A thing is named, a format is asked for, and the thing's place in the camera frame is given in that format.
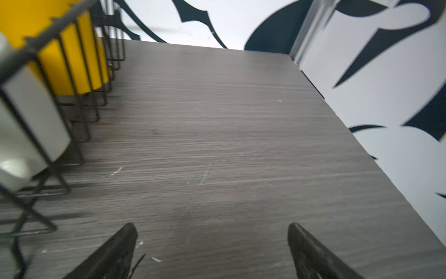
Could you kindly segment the black wire dish rack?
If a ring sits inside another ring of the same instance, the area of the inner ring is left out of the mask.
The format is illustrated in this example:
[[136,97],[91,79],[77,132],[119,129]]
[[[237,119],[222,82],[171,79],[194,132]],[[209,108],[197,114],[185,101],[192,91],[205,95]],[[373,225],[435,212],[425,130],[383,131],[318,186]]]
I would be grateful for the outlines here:
[[74,99],[90,140],[84,98],[106,95],[124,59],[120,7],[113,1],[1,2],[1,201],[21,211],[1,238],[10,242],[17,279],[28,268],[19,240],[57,230],[34,204],[71,191],[58,159],[72,147],[84,163],[58,98]]

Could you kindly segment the red and white mug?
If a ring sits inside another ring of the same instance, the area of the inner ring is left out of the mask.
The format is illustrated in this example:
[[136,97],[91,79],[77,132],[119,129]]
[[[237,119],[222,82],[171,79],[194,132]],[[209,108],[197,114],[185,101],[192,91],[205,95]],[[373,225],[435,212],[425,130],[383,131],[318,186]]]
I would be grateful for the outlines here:
[[[71,138],[44,83],[31,67],[23,66],[1,89],[48,158],[57,160],[67,150]],[[16,193],[47,168],[47,162],[8,105],[1,102],[1,189]]]

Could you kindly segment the yellow mug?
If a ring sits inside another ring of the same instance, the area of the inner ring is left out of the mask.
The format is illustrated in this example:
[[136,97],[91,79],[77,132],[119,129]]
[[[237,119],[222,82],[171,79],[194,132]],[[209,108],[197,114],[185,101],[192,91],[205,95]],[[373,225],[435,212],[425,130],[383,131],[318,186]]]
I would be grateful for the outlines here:
[[[56,17],[66,14],[75,1],[1,1],[1,33],[14,48],[21,48],[26,38],[36,37]],[[92,29],[85,11],[39,54],[39,60],[55,94],[86,94],[109,82],[104,47]]]

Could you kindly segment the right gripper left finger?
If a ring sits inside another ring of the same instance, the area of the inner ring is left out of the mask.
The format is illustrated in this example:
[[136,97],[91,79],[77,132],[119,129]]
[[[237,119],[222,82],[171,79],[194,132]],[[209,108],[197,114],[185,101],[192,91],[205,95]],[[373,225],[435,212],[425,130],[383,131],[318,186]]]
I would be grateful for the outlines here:
[[65,279],[126,279],[138,238],[133,223],[125,224]]

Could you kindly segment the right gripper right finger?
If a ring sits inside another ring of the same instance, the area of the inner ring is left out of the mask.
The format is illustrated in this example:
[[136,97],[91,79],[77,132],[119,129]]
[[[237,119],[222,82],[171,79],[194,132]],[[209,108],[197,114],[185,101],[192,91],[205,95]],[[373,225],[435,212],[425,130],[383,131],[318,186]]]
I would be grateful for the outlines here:
[[288,227],[288,245],[299,279],[362,278],[298,223]]

